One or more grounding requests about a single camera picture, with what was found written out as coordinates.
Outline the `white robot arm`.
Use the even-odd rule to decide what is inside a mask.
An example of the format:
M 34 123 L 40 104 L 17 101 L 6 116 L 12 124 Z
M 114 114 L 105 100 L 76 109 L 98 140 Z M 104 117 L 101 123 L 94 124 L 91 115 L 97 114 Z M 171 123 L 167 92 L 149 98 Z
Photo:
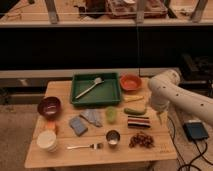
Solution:
M 180 75 L 172 69 L 150 78 L 150 106 L 158 112 L 163 112 L 169 103 L 173 103 L 213 126 L 213 99 L 185 90 L 179 87 L 179 83 Z

